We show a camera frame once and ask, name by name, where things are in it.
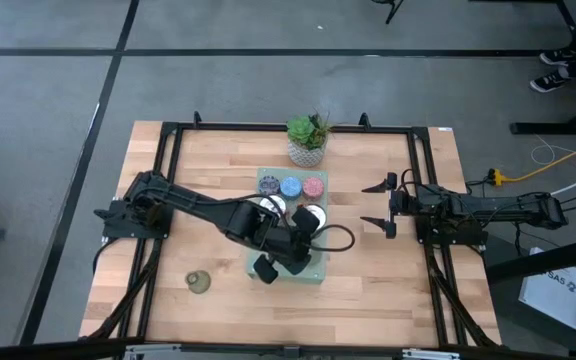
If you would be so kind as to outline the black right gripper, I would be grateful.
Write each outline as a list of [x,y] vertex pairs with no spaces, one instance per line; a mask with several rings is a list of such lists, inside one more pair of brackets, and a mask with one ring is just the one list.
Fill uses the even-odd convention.
[[[418,199],[403,190],[397,188],[397,174],[388,172],[381,183],[362,189],[363,193],[385,193],[389,195],[389,216],[393,220],[396,216],[417,216],[420,213],[421,205]],[[361,220],[380,228],[387,239],[395,239],[397,235],[397,224],[386,219],[361,216]]]

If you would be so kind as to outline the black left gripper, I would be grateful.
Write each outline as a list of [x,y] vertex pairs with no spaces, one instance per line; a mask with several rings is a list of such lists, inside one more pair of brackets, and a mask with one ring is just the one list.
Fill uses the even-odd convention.
[[311,260],[309,246],[320,220],[306,207],[297,207],[292,221],[295,226],[268,225],[255,232],[255,248],[262,255],[253,263],[253,270],[265,284],[272,284],[278,277],[275,262],[289,274],[298,275]]

